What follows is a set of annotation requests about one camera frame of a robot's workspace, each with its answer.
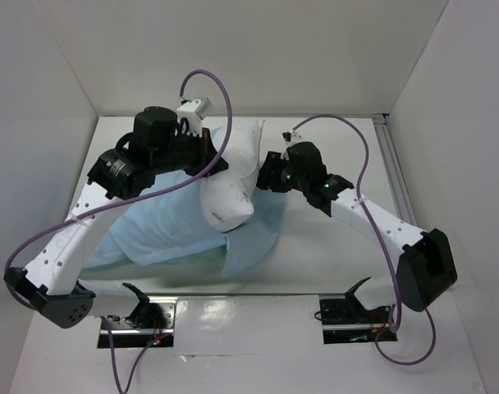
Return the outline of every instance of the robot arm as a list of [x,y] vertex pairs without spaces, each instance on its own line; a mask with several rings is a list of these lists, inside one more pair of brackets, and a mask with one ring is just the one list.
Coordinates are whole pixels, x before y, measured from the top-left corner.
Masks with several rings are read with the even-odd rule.
[[[308,202],[331,218],[340,220],[379,245],[379,240],[361,207],[369,208],[396,269],[402,302],[415,311],[425,310],[457,280],[456,267],[446,235],[430,232],[401,221],[371,202],[358,198],[351,182],[328,174],[319,150],[295,132],[285,133],[289,143],[283,154],[269,152],[262,166],[257,187],[285,193],[298,190]],[[389,277],[363,280],[353,288],[355,298],[365,309],[395,304]]]
[[[89,181],[68,217],[76,220],[74,224],[57,233],[23,269],[10,268],[4,277],[7,285],[62,328],[70,328],[88,315],[116,315],[138,323],[159,313],[131,284],[78,280],[89,254],[124,209],[97,212],[81,220],[78,216],[140,195],[153,185],[157,174],[184,170],[193,176],[206,168],[216,154],[209,131],[201,125],[209,107],[207,99],[195,99],[183,103],[177,113],[150,107],[137,114],[133,131],[104,152],[89,171]],[[424,310],[456,281],[450,246],[442,232],[426,232],[364,196],[358,199],[351,182],[327,173],[314,144],[296,133],[285,133],[285,139],[289,143],[285,153],[268,153],[259,171],[258,188],[279,193],[298,190],[312,206],[378,244],[360,207],[365,202],[396,264],[402,301],[412,310]],[[220,160],[209,175],[225,169],[227,163]],[[363,280],[350,291],[365,309],[395,302],[390,278]]]
[[[149,107],[135,117],[133,131],[114,149],[103,153],[88,174],[80,198],[68,219],[76,222],[58,232],[23,269],[10,268],[5,282],[43,316],[62,328],[85,316],[128,316],[141,321],[156,314],[155,305],[128,283],[109,284],[78,279],[85,261],[124,208],[78,219],[82,213],[140,195],[157,174],[185,170],[195,175],[217,153],[209,130],[202,128],[211,104],[206,98],[185,102],[173,111]],[[220,160],[209,174],[227,168]]]

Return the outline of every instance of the purple cable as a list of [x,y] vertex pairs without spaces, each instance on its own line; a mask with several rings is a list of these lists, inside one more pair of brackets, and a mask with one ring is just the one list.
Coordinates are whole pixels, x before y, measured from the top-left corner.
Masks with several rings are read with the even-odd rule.
[[329,114],[329,113],[324,113],[324,114],[320,114],[320,115],[313,115],[311,117],[308,117],[308,118],[304,119],[298,125],[294,126],[292,130],[296,131],[301,126],[308,123],[309,121],[312,121],[314,119],[319,119],[319,118],[331,118],[331,119],[337,119],[338,121],[342,121],[343,123],[345,123],[346,125],[351,127],[351,129],[353,131],[355,131],[355,133],[359,136],[359,138],[363,142],[363,146],[364,146],[364,164],[363,164],[363,167],[361,168],[361,171],[359,173],[359,177],[357,178],[357,184],[355,186],[355,190],[357,192],[357,200],[360,201],[360,205],[364,210],[364,214],[366,215],[370,224],[372,225],[372,229],[375,232],[375,236],[378,238],[379,245],[381,246],[381,249],[382,249],[382,253],[384,254],[384,257],[387,261],[388,271],[390,271],[391,281],[392,281],[393,286],[394,286],[394,292],[396,293],[396,310],[397,310],[397,317],[396,317],[396,321],[394,322],[393,321],[393,314],[395,312],[395,309],[393,308],[393,306],[391,307],[390,317],[388,319],[389,320],[389,324],[388,324],[389,328],[382,330],[381,332],[379,332],[375,336],[375,346],[377,347],[377,349],[378,349],[379,353],[382,355],[382,357],[384,357],[388,361],[391,361],[394,364],[416,365],[416,364],[422,363],[432,354],[434,348],[436,347],[436,340],[437,340],[436,326],[433,322],[432,315],[430,314],[430,312],[428,312],[428,309],[426,309],[425,312],[427,313],[428,319],[430,320],[430,327],[432,328],[432,344],[430,345],[430,348],[428,349],[428,351],[426,352],[426,354],[423,357],[421,357],[420,359],[415,360],[415,361],[399,361],[399,360],[393,359],[392,357],[390,357],[389,355],[384,353],[381,350],[381,347],[379,346],[379,337],[386,330],[390,330],[391,332],[394,332],[394,333],[397,332],[397,330],[401,326],[401,319],[402,319],[403,313],[402,313],[401,291],[399,290],[399,284],[397,283],[396,270],[394,269],[393,263],[391,261],[390,253],[388,252],[388,248],[387,248],[387,244],[384,241],[384,238],[382,238],[381,232],[379,231],[378,224],[375,222],[375,219],[373,218],[372,214],[370,213],[370,210],[366,206],[366,203],[363,201],[362,194],[361,194],[361,185],[363,183],[364,173],[366,172],[366,168],[368,166],[369,159],[370,159],[370,148],[368,146],[368,142],[366,141],[364,134],[352,122],[346,120],[344,117],[339,117],[337,115],[333,115],[333,114]]
[[[231,100],[230,100],[229,94],[226,91],[226,88],[224,87],[224,84],[212,72],[206,71],[206,70],[194,70],[194,71],[190,72],[185,77],[184,81],[182,82],[181,89],[180,89],[180,96],[184,95],[184,89],[185,89],[185,86],[187,85],[187,82],[191,79],[192,76],[196,76],[197,74],[202,74],[202,75],[208,76],[213,81],[215,81],[215,83],[217,84],[218,88],[222,92],[222,96],[224,96],[224,100],[226,101],[226,110],[227,110],[226,137],[224,138],[224,141],[222,142],[222,145],[221,145],[220,149],[218,150],[217,154],[215,155],[215,157],[213,158],[213,160],[206,166],[206,168],[204,170],[202,170],[201,172],[199,172],[195,176],[191,177],[190,179],[187,179],[186,181],[183,181],[182,183],[179,183],[178,185],[174,185],[174,186],[168,187],[168,188],[163,189],[163,190],[155,191],[153,193],[148,193],[146,195],[141,195],[139,197],[134,197],[133,199],[125,199],[123,201],[117,201],[116,203],[112,203],[112,204],[109,204],[109,205],[106,205],[106,206],[103,206],[103,207],[98,207],[98,208],[95,208],[95,209],[91,209],[91,210],[86,211],[86,212],[82,213],[81,215],[79,215],[78,216],[78,220],[85,219],[85,218],[87,218],[89,216],[92,216],[92,215],[95,215],[97,213],[101,213],[101,212],[107,211],[109,209],[123,207],[124,205],[130,205],[130,204],[138,203],[140,201],[144,201],[145,199],[152,199],[153,197],[158,197],[159,195],[166,195],[167,193],[171,193],[172,191],[181,189],[182,187],[188,186],[189,184],[197,181],[202,176],[206,175],[213,168],[213,166],[215,164],[217,164],[218,160],[220,160],[222,154],[224,153],[224,150],[227,147],[227,143],[228,143],[228,141],[230,139],[230,135],[231,135],[231,124],[233,122],[233,110],[231,109]],[[32,236],[31,238],[29,238],[27,241],[25,241],[20,246],[18,246],[14,250],[14,252],[12,252],[11,256],[9,256],[8,260],[5,262],[5,270],[4,270],[4,272],[6,273],[9,270],[9,268],[12,266],[12,262],[14,261],[14,259],[16,258],[16,256],[23,249],[25,249],[27,246],[29,246],[33,242],[37,241],[38,239],[42,238],[43,236],[46,236],[48,234],[51,234],[51,233],[56,232],[58,230],[61,230],[62,228],[70,226],[71,224],[74,224],[75,222],[76,221],[73,220],[73,219],[66,220],[65,222],[58,223],[57,225],[52,226],[52,227],[50,227],[48,229],[45,229],[45,230],[39,232],[38,234]],[[7,289],[9,290],[9,292],[11,293],[11,295],[15,298],[15,300],[18,301],[20,304],[24,305],[26,308],[34,309],[28,303],[24,302],[17,295],[17,293],[15,291],[13,291],[8,285],[7,285]]]
[[[149,193],[149,194],[146,194],[146,195],[141,195],[139,197],[134,197],[133,199],[125,199],[123,201],[118,201],[116,203],[109,204],[109,205],[106,205],[106,206],[103,206],[103,207],[91,209],[90,211],[84,212],[81,215],[79,215],[77,217],[78,220],[85,219],[85,218],[87,218],[89,216],[92,216],[92,215],[95,215],[97,213],[101,213],[101,212],[107,211],[109,209],[122,207],[124,205],[138,203],[140,201],[144,201],[145,199],[152,199],[153,197],[158,197],[159,195],[165,195],[167,193],[171,193],[172,191],[181,189],[182,187],[188,186],[189,184],[197,181],[202,176],[206,175],[213,168],[213,166],[218,162],[218,160],[220,160],[222,154],[224,153],[224,150],[226,150],[227,143],[228,143],[228,141],[230,139],[230,136],[231,136],[231,125],[232,125],[232,122],[233,122],[233,110],[231,108],[230,96],[227,93],[227,90],[224,87],[224,84],[218,79],[217,76],[215,76],[211,71],[198,69],[198,70],[194,70],[194,71],[190,72],[185,77],[185,79],[182,81],[182,85],[181,85],[181,89],[180,89],[180,96],[181,97],[184,96],[185,86],[187,85],[188,81],[191,79],[191,77],[196,76],[198,74],[202,74],[204,76],[208,76],[209,78],[211,78],[217,84],[218,88],[221,90],[222,96],[224,97],[224,101],[226,102],[226,111],[227,111],[226,136],[224,137],[224,141],[222,142],[222,145],[221,145],[220,149],[218,150],[217,154],[213,157],[212,161],[206,166],[206,168],[204,170],[202,170],[201,172],[199,172],[197,175],[191,177],[190,179],[188,179],[186,181],[183,181],[182,183],[179,183],[178,185],[174,185],[174,186],[168,187],[166,189],[155,191],[153,193]],[[59,231],[62,228],[65,228],[67,226],[70,226],[71,224],[74,224],[75,222],[76,221],[73,220],[73,219],[66,220],[65,222],[58,223],[57,225],[52,226],[50,228],[47,228],[47,229],[39,232],[38,234],[32,236],[31,238],[29,238],[27,241],[25,241],[20,246],[18,246],[14,250],[14,252],[12,252],[12,254],[9,256],[8,260],[5,262],[5,270],[4,270],[4,272],[6,273],[9,270],[9,268],[11,267],[12,262],[14,261],[14,259],[16,258],[16,256],[23,249],[25,249],[27,246],[29,246],[33,242],[39,240],[43,236],[46,236],[47,234],[51,234],[53,232]],[[24,302],[20,298],[20,296],[15,291],[13,291],[8,285],[7,285],[7,289],[9,290],[9,293],[11,293],[11,295],[14,297],[14,299],[16,301],[18,301],[20,304],[22,304],[26,308],[34,309],[31,305],[29,305],[28,303]],[[121,389],[121,384],[120,384],[120,378],[118,377],[118,372],[117,372],[117,361],[116,361],[116,355],[115,355],[114,340],[112,338],[112,330],[111,330],[111,327],[109,325],[109,322],[103,316],[100,316],[100,318],[102,319],[103,325],[108,330],[108,335],[109,335],[109,349],[111,351],[112,374],[113,374],[113,377],[115,379],[115,384],[117,385],[117,390],[118,390],[118,392],[120,394],[126,394],[129,391],[129,388],[130,388],[130,385],[131,385],[131,381],[133,379],[133,374],[135,373],[136,366],[140,362],[140,359],[142,358],[142,355],[144,355],[145,351],[152,345],[153,341],[149,341],[148,344],[146,345],[146,347],[144,349],[142,349],[142,351],[138,354],[138,357],[136,358],[135,362],[133,363],[133,368],[131,369],[131,372],[130,372],[130,375],[129,375],[129,379],[127,381],[126,390],[122,390]]]
[[117,356],[115,354],[115,341],[114,341],[114,339],[112,337],[111,324],[109,324],[108,320],[106,318],[104,318],[103,316],[100,316],[100,318],[102,319],[103,326],[108,331],[108,336],[109,336],[109,350],[111,351],[112,376],[115,378],[115,384],[117,385],[118,392],[120,394],[127,394],[127,392],[129,391],[131,382],[133,380],[133,375],[135,374],[136,366],[140,362],[140,359],[142,358],[142,356],[144,355],[144,353],[146,352],[146,350],[149,349],[151,347],[151,345],[155,341],[157,341],[157,340],[159,340],[161,338],[167,337],[167,336],[169,336],[171,334],[162,334],[162,335],[159,335],[159,336],[155,337],[154,339],[148,341],[148,343],[145,345],[145,348],[142,349],[142,351],[136,357],[135,362],[133,363],[133,367],[131,368],[131,372],[129,373],[129,378],[127,379],[126,389],[122,389],[121,388],[121,384],[120,384],[120,378],[118,377]]

